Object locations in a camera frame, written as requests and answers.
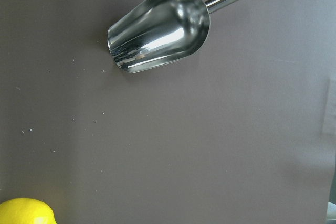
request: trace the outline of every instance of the yellow lemon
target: yellow lemon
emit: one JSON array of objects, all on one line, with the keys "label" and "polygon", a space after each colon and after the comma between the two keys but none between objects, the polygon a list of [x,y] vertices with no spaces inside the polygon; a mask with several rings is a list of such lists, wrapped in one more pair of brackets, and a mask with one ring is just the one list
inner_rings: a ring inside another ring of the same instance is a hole
[{"label": "yellow lemon", "polygon": [[37,199],[18,198],[0,204],[0,224],[56,224],[52,209]]}]

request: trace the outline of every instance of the gray surface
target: gray surface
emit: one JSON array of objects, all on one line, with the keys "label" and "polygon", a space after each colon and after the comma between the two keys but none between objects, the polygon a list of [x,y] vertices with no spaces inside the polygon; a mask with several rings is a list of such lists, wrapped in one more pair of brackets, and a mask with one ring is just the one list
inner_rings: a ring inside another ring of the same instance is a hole
[{"label": "gray surface", "polygon": [[334,0],[240,0],[192,61],[129,75],[106,32],[141,1],[0,0],[0,201],[58,223],[324,223]]}]

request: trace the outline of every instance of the stainless steel scoop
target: stainless steel scoop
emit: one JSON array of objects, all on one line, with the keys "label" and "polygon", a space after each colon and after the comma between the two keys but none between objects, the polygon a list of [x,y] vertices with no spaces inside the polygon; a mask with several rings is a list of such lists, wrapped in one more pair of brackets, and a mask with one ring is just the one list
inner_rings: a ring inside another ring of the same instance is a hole
[{"label": "stainless steel scoop", "polygon": [[145,0],[108,30],[119,68],[136,73],[172,63],[204,43],[210,13],[237,0]]}]

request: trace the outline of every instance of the gray table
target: gray table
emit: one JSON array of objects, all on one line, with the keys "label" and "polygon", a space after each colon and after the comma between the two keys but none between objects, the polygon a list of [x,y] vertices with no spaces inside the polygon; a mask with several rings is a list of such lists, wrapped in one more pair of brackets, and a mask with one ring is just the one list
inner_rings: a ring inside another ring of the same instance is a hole
[{"label": "gray table", "polygon": [[0,0],[0,201],[58,223],[324,223],[334,0],[240,0],[197,53],[130,75],[107,28],[141,1]]}]

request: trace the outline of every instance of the lemon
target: lemon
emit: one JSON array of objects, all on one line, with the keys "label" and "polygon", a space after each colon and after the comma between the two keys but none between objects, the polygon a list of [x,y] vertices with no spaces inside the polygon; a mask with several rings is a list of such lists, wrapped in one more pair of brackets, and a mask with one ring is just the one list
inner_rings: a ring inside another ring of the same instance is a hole
[{"label": "lemon", "polygon": [[37,199],[17,198],[0,204],[0,224],[56,224],[52,209]]}]

